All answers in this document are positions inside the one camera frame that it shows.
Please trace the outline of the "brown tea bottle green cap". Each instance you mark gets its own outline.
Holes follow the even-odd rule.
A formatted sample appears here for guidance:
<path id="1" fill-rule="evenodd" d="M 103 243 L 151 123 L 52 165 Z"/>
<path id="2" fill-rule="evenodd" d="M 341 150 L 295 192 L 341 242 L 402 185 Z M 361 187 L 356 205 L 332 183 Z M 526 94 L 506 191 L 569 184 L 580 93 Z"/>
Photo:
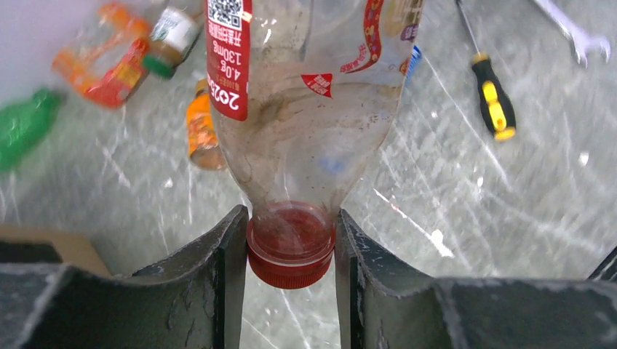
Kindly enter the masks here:
<path id="1" fill-rule="evenodd" d="M 165 1 L 148 38 L 142 66 L 163 79 L 171 79 L 202 29 L 203 1 Z"/>

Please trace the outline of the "milk bottle red label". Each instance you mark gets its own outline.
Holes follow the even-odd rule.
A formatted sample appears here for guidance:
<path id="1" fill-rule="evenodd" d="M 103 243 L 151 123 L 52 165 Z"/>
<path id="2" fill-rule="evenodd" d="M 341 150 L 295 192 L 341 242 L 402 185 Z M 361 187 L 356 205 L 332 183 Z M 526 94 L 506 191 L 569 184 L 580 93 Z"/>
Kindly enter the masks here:
<path id="1" fill-rule="evenodd" d="M 421 1 L 207 1 L 207 81 L 252 205 L 248 260 L 280 289 L 320 280 L 341 204 L 399 111 Z"/>

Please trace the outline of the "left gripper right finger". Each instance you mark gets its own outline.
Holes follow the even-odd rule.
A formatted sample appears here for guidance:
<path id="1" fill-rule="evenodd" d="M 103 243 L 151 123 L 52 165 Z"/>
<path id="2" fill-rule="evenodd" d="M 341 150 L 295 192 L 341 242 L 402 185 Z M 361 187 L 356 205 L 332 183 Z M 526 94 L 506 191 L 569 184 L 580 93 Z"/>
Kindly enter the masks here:
<path id="1" fill-rule="evenodd" d="M 346 211 L 335 233 L 343 348 L 614 348 L 616 284 L 434 278 L 367 236 Z"/>

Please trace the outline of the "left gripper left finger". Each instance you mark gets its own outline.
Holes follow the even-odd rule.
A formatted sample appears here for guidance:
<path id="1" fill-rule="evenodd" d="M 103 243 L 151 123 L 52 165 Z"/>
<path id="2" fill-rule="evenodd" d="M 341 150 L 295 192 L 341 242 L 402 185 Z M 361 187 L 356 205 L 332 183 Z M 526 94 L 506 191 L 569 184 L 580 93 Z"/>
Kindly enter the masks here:
<path id="1" fill-rule="evenodd" d="M 238 348 L 247 208 L 128 277 L 59 262 L 1 265 L 3 348 Z"/>

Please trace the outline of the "small orange juice bottle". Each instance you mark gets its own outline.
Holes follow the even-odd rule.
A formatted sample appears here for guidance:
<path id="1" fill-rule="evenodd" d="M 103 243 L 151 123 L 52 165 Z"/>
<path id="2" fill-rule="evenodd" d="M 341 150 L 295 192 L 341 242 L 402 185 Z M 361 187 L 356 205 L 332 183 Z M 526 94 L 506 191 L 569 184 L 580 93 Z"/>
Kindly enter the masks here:
<path id="1" fill-rule="evenodd" d="M 206 79 L 196 83 L 195 95 L 186 110 L 188 157 L 200 169 L 222 170 L 226 161 L 216 137 Z"/>

